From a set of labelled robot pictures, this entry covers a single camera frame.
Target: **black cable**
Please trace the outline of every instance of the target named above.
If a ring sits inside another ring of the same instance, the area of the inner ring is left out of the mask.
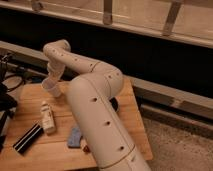
[[[7,79],[9,79],[9,78],[12,78],[12,77],[20,77],[21,81],[17,85],[15,85],[15,86],[13,86],[11,88],[7,88],[7,92],[11,92],[11,91],[15,90],[16,88],[20,87],[22,84],[25,84],[24,77],[22,75],[19,75],[19,74],[8,75],[8,76],[6,76],[4,78],[4,81],[7,80]]]

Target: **wooden table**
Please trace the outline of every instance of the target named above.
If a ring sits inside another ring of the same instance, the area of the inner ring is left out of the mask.
[[[66,92],[67,82],[61,82],[60,87],[63,93]],[[123,124],[144,158],[152,159],[152,152],[129,78],[125,78],[124,88],[116,99],[119,104],[118,115]],[[40,106],[43,100],[46,100],[54,111],[57,132],[51,136],[42,135],[24,155],[20,155],[12,145],[35,123],[40,122]],[[82,149],[67,147],[67,138],[74,125],[76,122],[64,95],[55,99],[42,90],[40,84],[25,85],[17,112],[10,123],[4,149],[0,154],[0,170],[58,171],[96,167],[91,153],[85,154]]]

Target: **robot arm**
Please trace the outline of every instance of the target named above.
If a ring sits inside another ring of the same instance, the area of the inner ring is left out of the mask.
[[[60,79],[65,65],[80,75],[69,83],[68,103],[101,171],[150,170],[109,100],[123,87],[119,69],[68,52],[67,41],[44,46],[49,78]]]

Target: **paper cup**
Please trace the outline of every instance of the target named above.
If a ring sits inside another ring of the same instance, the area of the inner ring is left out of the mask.
[[[53,97],[59,97],[61,95],[61,90],[59,88],[58,82],[55,82],[49,78],[45,78],[42,81],[42,87],[48,93],[52,94]]]

